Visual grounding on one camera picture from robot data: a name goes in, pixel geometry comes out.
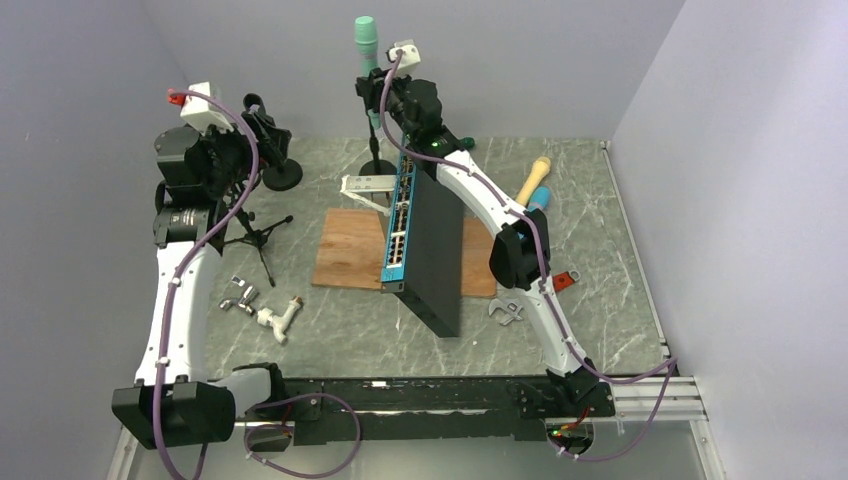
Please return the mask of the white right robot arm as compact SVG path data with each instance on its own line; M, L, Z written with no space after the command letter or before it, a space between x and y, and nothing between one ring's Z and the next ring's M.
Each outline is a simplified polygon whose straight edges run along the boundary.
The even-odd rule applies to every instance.
M478 168L444 125L434 82L398 79L375 69L357 78L355 90L383 122L394 120L401 128L404 157L450 190L486 226L493 237L490 271L500 286L516 294L543 346L549 384L541 392L560 413L578 413L600 392L601 378L556 297L545 214L520 205Z

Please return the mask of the green microphone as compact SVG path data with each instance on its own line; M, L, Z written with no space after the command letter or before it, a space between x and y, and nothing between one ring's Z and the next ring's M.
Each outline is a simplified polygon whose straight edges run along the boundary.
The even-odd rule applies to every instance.
M360 55L362 75L368 76L379 66L378 32L376 21L372 16L359 16L354 20L354 41Z

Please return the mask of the beige microphone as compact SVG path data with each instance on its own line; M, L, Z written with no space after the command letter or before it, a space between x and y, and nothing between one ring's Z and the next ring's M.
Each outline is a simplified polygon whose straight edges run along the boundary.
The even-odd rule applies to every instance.
M534 160L531 164L529 174L515 197L515 201L522 206L527 206L532 194L548 175L550 169L551 159L549 157L541 156Z

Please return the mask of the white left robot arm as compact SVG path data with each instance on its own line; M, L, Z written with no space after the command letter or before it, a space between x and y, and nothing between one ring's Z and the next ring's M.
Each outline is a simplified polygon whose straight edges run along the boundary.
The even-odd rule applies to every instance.
M243 193L252 168L245 134L190 125L160 134L154 148L162 181L153 224L158 286L143 360L132 386L114 390L111 409L148 450L228 440L252 410L279 417L287 392L279 367L248 364L210 381L203 365L209 299L225 246L215 225Z

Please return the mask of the black tripod shock-mount stand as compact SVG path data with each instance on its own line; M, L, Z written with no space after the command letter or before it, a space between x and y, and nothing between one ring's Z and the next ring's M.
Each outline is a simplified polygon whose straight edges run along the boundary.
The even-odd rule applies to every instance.
M240 237L236 237L230 240L225 240L224 245L232 245L236 243L245 244L253 247L258 255L260 263L265 271L267 280L269 285L272 288L276 287L275 278L271 272L268 261L266 260L266 256L264 253L264 247L268 244L270 240L271 234L278 227L290 224L294 220L293 215L287 215L282 220L279 220L267 227L256 229L253 227L252 222L256 219L256 215L254 212L246 211L244 208L239 208L235 214L236 220L245 230L244 234Z

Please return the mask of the blue microphone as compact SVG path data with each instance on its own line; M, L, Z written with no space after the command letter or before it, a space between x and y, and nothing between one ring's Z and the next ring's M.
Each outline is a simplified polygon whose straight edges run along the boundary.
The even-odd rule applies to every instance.
M528 197L523 208L523 215L527 216L536 226L538 222L532 215L535 211L544 211L549 205L551 199L551 191L547 186L537 187Z

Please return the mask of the black round-base mic stand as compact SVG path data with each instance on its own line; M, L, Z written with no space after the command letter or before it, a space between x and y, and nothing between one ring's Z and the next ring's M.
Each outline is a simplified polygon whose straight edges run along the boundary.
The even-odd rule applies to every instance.
M266 111L263 99L256 93L246 94L243 97L243 106L244 111L259 110L260 112L269 115ZM278 192L290 190L297 186L303 178L301 165L297 161L291 159L289 155L284 166L268 166L261 159L260 163L263 166L262 182L270 190Z

